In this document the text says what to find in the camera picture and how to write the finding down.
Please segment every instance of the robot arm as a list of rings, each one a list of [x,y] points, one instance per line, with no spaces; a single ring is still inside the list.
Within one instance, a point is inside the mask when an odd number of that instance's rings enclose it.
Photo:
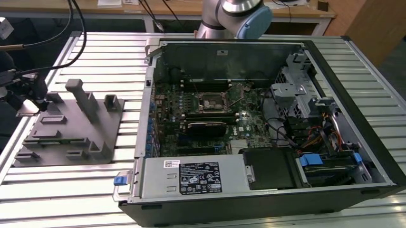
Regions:
[[[204,0],[196,38],[257,39],[271,20],[261,0]]]

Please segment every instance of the blue tab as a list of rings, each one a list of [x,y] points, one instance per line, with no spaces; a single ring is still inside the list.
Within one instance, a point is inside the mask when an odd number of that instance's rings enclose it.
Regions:
[[[299,161],[300,161],[301,166],[323,164],[321,158],[320,158],[319,154],[316,154],[316,153],[304,154],[299,158]]]
[[[308,163],[307,163],[307,161],[305,161],[305,157],[300,157],[300,158],[299,158],[299,162],[300,162],[301,166],[308,165]]]
[[[361,162],[361,157],[360,157],[359,153],[353,153],[352,155],[353,155],[356,163],[359,164]]]
[[[114,177],[113,181],[114,186],[126,185],[126,177]]]

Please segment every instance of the white label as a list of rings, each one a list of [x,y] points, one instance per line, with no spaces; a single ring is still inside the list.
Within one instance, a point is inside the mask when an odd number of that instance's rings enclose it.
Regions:
[[[179,168],[180,160],[164,160],[164,168]]]
[[[137,5],[138,4],[138,0],[122,0],[122,4]]]
[[[124,13],[141,13],[138,10],[125,10]]]
[[[6,39],[13,31],[13,27],[5,18],[0,18],[0,38]]]
[[[227,56],[227,55],[228,55],[228,51],[225,51],[225,50],[219,50],[219,51],[216,51],[216,55],[217,55],[217,56]]]
[[[209,189],[220,188],[221,184],[212,184],[208,186]]]

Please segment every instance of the power cable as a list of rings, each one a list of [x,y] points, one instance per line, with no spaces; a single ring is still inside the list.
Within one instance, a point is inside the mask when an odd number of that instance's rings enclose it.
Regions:
[[[169,7],[169,5],[167,4],[165,1],[167,1],[167,0],[163,0],[163,3],[164,3],[164,5],[165,5],[165,7],[169,9],[171,13],[173,14],[173,17],[175,17],[175,19],[176,19],[179,25],[181,26],[183,31],[185,32],[184,26],[183,26],[183,24],[180,23],[180,20],[179,20],[179,18],[177,18],[177,16],[176,16],[175,12],[172,11],[172,9],[171,9],[171,7]]]
[[[80,51],[76,54],[74,58],[70,60],[70,62],[68,62],[66,64],[62,64],[62,65],[58,65],[58,66],[42,67],[42,68],[37,68],[37,69],[32,69],[32,70],[26,70],[26,71],[21,71],[21,72],[17,73],[20,76],[21,75],[26,75],[26,74],[32,74],[32,73],[36,73],[36,72],[44,71],[44,70],[56,70],[56,69],[65,68],[65,67],[70,66],[77,61],[78,57],[81,56],[81,53],[82,53],[84,48],[86,46],[88,32],[86,32],[86,27],[85,27],[85,23],[84,23],[84,18],[82,18],[81,10],[78,8],[76,0],[68,0],[68,1],[72,1],[72,4],[74,5],[74,8],[77,10],[77,14],[78,14],[78,17],[80,17],[81,30],[82,30],[82,43],[81,43]]]
[[[164,31],[163,25],[161,25],[161,24],[158,23],[158,21],[156,20],[156,17],[154,17],[154,15],[153,15],[153,12],[152,12],[152,9],[150,9],[150,7],[149,7],[149,5],[148,5],[146,0],[138,0],[138,2],[140,2],[141,7],[144,8],[146,14],[148,14],[149,17],[150,17],[154,26],[157,27],[157,29],[158,29],[161,32],[165,32],[165,31]]]
[[[68,5],[69,5],[69,20],[68,20],[68,23],[64,27],[64,29],[61,30],[61,32],[53,36],[52,38],[41,41],[41,42],[37,42],[37,43],[33,43],[33,44],[20,44],[20,45],[6,45],[6,46],[0,46],[0,51],[4,49],[4,50],[13,50],[13,47],[16,47],[17,50],[21,50],[21,49],[28,49],[28,48],[34,48],[34,47],[38,47],[41,45],[45,45],[53,41],[56,41],[61,35],[65,33],[68,27],[70,26],[70,22],[72,22],[72,19],[73,19],[73,7],[72,7],[72,3],[70,3],[70,0],[66,0],[68,2]]]

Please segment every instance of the aluminum extrusion table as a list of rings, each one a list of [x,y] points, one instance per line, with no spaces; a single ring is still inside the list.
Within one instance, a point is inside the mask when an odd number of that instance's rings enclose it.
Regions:
[[[46,77],[49,91],[66,93],[64,83],[80,78],[96,98],[125,99],[113,163],[84,166],[10,168],[34,117],[24,117],[0,156],[0,226],[29,228],[137,227],[112,200],[113,176],[132,168],[144,81],[144,43],[148,38],[192,38],[192,34],[88,33],[88,46],[74,64]],[[403,171],[406,171],[406,103],[374,66],[340,37],[263,36],[311,39]],[[56,65],[72,59],[81,37],[70,37]],[[327,86],[320,82],[324,93]],[[118,192],[128,193],[128,186]],[[364,201],[340,212],[188,225],[196,227],[404,227],[406,192]]]

